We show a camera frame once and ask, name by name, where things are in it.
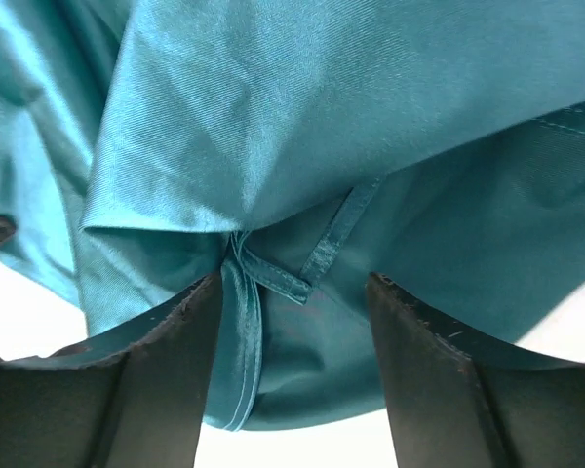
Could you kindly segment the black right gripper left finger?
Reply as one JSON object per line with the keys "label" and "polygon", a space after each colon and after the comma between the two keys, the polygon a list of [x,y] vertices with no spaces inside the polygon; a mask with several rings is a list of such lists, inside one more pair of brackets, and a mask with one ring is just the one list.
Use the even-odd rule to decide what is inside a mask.
{"label": "black right gripper left finger", "polygon": [[190,467],[222,312],[208,275],[47,358],[0,360],[0,467]]}

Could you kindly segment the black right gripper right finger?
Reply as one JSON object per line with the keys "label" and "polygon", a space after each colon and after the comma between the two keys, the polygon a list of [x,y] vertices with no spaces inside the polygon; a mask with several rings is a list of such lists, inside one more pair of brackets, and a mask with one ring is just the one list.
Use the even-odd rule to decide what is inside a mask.
{"label": "black right gripper right finger", "polygon": [[400,466],[585,467],[585,364],[489,336],[380,274],[366,295]]}

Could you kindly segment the teal satin napkin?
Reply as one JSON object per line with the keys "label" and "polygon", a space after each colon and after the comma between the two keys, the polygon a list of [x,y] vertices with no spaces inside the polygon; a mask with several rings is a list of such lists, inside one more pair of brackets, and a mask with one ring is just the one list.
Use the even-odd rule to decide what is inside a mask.
{"label": "teal satin napkin", "polygon": [[585,1],[0,1],[0,212],[93,335],[221,274],[212,426],[377,410],[370,273],[507,341],[585,282]]}

